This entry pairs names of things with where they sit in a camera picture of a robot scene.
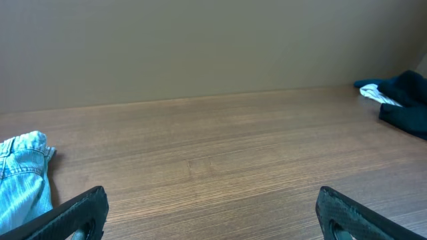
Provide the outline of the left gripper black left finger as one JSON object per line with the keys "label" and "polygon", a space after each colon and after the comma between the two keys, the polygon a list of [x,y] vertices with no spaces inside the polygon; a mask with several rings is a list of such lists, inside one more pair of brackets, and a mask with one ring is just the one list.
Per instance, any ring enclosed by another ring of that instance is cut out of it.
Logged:
{"label": "left gripper black left finger", "polygon": [[102,186],[93,187],[42,214],[30,222],[1,235],[4,240],[56,240],[103,237],[109,205]]}

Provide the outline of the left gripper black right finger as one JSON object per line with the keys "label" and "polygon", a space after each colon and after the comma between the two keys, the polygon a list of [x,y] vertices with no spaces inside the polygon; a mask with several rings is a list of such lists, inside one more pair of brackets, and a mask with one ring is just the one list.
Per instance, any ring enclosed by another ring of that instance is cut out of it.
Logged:
{"label": "left gripper black right finger", "polygon": [[316,215],[324,240],[426,240],[328,186],[320,188]]}

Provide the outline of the dark green shorts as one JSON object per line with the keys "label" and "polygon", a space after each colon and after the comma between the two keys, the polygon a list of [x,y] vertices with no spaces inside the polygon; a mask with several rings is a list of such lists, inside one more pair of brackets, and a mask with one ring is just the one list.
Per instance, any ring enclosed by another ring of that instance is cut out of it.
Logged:
{"label": "dark green shorts", "polygon": [[379,119],[426,140],[426,78],[408,70],[381,82],[378,90],[400,104],[381,104]]}

